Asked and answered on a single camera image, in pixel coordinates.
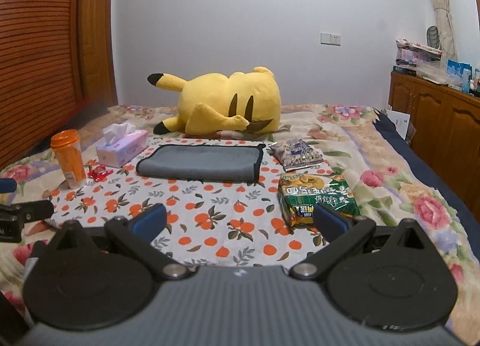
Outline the purple and grey towel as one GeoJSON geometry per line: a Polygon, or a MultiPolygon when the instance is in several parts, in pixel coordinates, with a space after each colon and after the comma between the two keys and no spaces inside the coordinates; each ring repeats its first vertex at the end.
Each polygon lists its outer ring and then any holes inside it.
{"type": "Polygon", "coordinates": [[[202,182],[258,183],[264,144],[220,144],[158,147],[136,165],[139,175],[149,178],[202,182]]]}

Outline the red candy wrapper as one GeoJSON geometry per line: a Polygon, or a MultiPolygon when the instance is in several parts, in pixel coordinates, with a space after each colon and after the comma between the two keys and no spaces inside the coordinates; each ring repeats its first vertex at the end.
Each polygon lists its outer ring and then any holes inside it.
{"type": "Polygon", "coordinates": [[[104,182],[109,175],[113,173],[112,169],[107,168],[105,165],[96,165],[89,170],[87,176],[93,179],[96,183],[104,182]]]}

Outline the orange plastic cup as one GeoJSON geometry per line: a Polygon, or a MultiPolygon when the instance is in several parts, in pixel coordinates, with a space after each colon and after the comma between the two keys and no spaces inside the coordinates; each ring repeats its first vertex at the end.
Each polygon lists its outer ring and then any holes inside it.
{"type": "Polygon", "coordinates": [[[50,147],[55,153],[67,185],[71,189],[81,188],[86,180],[86,172],[80,149],[80,135],[77,130],[63,130],[53,135],[50,147]]]}

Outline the floral bed sheet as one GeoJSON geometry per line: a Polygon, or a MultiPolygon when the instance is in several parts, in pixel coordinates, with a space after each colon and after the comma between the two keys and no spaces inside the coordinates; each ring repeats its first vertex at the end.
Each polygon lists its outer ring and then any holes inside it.
{"type": "MultiPolygon", "coordinates": [[[[268,143],[298,139],[324,154],[315,175],[343,175],[360,213],[380,225],[394,226],[416,219],[453,274],[458,299],[449,322],[468,344],[479,341],[479,228],[462,202],[437,180],[420,175],[421,164],[391,122],[364,107],[297,105],[284,108],[281,125],[264,137],[268,143]]],[[[45,199],[42,194],[64,176],[54,153],[47,149],[8,166],[1,172],[17,182],[17,190],[1,197],[4,204],[45,199]]],[[[26,225],[21,240],[1,246],[1,291],[21,308],[24,264],[32,245],[53,236],[47,222],[26,225]]]]}

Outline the purple snack packet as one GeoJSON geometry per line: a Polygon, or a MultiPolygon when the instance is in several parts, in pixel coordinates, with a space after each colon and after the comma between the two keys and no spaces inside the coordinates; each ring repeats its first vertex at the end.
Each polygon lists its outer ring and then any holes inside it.
{"type": "Polygon", "coordinates": [[[269,146],[272,156],[282,165],[285,172],[309,168],[323,162],[323,155],[302,139],[291,139],[269,146]]]}

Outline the pink tissue box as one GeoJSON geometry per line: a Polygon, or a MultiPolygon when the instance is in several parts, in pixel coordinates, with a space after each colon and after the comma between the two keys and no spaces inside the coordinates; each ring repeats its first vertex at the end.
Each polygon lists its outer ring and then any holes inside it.
{"type": "Polygon", "coordinates": [[[147,130],[139,130],[126,121],[103,129],[103,142],[96,146],[98,161],[120,168],[146,149],[147,130]]]}

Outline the wooden slatted headboard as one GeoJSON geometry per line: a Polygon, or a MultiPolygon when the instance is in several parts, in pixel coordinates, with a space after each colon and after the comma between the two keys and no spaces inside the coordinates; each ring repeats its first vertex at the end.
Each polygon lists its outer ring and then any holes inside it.
{"type": "Polygon", "coordinates": [[[83,101],[76,0],[1,0],[1,165],[63,126],[83,101]]]}

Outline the white paper card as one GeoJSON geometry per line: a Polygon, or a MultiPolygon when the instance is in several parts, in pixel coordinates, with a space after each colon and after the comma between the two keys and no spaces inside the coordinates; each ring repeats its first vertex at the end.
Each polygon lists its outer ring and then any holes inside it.
{"type": "Polygon", "coordinates": [[[410,115],[408,113],[401,113],[391,109],[386,110],[385,114],[394,124],[395,129],[400,137],[406,140],[410,123],[410,115]]]}

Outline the yellow Pikachu plush toy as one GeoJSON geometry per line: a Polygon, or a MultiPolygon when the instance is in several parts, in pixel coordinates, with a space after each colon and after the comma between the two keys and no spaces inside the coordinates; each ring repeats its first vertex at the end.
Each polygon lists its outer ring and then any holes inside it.
{"type": "Polygon", "coordinates": [[[281,94],[273,72],[256,67],[250,73],[204,74],[185,80],[172,74],[150,74],[154,87],[179,93],[177,114],[162,120],[154,133],[180,131],[205,136],[219,131],[263,135],[278,129],[281,94]]]}

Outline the wooden sideboard cabinet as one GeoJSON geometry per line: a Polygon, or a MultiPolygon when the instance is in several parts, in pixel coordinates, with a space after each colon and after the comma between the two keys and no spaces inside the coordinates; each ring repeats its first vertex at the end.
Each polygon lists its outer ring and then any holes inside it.
{"type": "Polygon", "coordinates": [[[388,104],[410,115],[412,150],[479,217],[479,99],[393,72],[388,104]]]}

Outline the stack of books and papers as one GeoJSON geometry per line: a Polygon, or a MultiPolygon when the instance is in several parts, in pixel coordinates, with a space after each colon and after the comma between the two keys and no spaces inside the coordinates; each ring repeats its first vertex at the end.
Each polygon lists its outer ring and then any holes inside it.
{"type": "Polygon", "coordinates": [[[438,85],[447,85],[448,74],[442,51],[411,43],[407,39],[398,38],[396,41],[397,53],[393,70],[401,74],[420,77],[438,85]]]}

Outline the blue white box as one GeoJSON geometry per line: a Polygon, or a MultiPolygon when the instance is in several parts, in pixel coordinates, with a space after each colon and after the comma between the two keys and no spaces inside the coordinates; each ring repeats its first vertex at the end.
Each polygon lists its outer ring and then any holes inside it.
{"type": "Polygon", "coordinates": [[[472,67],[466,63],[460,63],[455,60],[447,62],[448,85],[457,91],[468,94],[470,91],[470,80],[472,77],[472,67]]]}

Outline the bottles on cabinet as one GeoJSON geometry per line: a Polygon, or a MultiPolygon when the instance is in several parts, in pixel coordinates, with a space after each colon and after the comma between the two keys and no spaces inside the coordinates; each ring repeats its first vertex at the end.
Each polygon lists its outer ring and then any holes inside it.
{"type": "Polygon", "coordinates": [[[480,97],[480,70],[478,68],[474,70],[469,84],[470,84],[469,85],[470,94],[479,98],[480,97]]]}

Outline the grey round fan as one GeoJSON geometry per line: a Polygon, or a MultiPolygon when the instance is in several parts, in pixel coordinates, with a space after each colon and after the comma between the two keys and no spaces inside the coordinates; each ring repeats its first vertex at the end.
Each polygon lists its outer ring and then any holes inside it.
{"type": "Polygon", "coordinates": [[[427,45],[434,49],[441,49],[439,29],[437,26],[430,26],[426,31],[427,45]]]}

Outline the white wall switch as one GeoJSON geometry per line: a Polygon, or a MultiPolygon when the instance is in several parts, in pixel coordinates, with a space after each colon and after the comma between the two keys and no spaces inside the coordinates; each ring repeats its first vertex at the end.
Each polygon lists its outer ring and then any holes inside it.
{"type": "Polygon", "coordinates": [[[320,44],[324,45],[332,45],[332,46],[340,46],[341,45],[341,36],[334,35],[329,33],[321,33],[320,34],[320,44]]]}

